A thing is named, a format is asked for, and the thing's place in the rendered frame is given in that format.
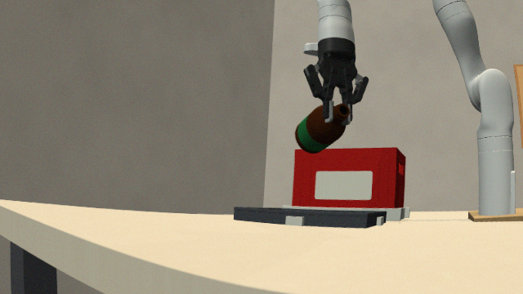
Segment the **brown bottle with green label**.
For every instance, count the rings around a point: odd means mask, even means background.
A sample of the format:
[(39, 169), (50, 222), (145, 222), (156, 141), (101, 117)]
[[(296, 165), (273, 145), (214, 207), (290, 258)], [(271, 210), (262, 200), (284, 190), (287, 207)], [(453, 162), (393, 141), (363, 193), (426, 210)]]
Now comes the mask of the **brown bottle with green label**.
[(349, 114), (347, 105), (333, 106), (333, 121), (327, 123), (323, 118), (323, 105), (318, 106), (297, 125), (295, 138), (298, 145), (307, 153), (319, 153), (343, 135), (346, 126), (342, 122)]

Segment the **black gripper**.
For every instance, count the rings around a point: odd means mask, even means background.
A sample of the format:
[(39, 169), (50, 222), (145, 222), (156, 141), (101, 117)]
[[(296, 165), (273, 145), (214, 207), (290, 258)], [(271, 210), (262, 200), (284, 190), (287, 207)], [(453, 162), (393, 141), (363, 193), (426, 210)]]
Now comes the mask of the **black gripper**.
[[(334, 88), (338, 87), (342, 103), (350, 109), (350, 114), (342, 125), (349, 125), (352, 121), (352, 105), (361, 102), (369, 82), (368, 77), (357, 73), (355, 44), (345, 38), (324, 38), (318, 42), (318, 58), (316, 65), (308, 65), (303, 72), (313, 96), (323, 101), (323, 118), (326, 123), (333, 121), (332, 98)], [(319, 73), (324, 80), (323, 86)], [(356, 87), (352, 94), (354, 79)]]

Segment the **red crate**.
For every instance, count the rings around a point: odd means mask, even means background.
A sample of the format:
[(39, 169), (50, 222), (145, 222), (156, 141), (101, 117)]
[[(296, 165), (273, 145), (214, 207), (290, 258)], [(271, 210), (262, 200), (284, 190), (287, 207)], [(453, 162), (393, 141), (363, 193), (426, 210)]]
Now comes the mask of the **red crate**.
[(292, 206), (401, 208), (404, 197), (405, 156), (396, 147), (295, 149)]

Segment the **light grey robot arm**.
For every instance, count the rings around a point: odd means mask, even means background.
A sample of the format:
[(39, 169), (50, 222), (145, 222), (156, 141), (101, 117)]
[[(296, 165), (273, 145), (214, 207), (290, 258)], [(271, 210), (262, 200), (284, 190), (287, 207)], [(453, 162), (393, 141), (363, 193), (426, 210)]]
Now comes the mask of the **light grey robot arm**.
[[(355, 44), (351, 6), (347, 0), (316, 0), (319, 6), (318, 42), (345, 38)], [(467, 94), (479, 112), (477, 128), (480, 216), (516, 214), (516, 173), (512, 129), (512, 89), (497, 69), (486, 69), (481, 58), (476, 22), (465, 0), (432, 0), (436, 16), (457, 57)], [(303, 53), (318, 56), (318, 42)]]

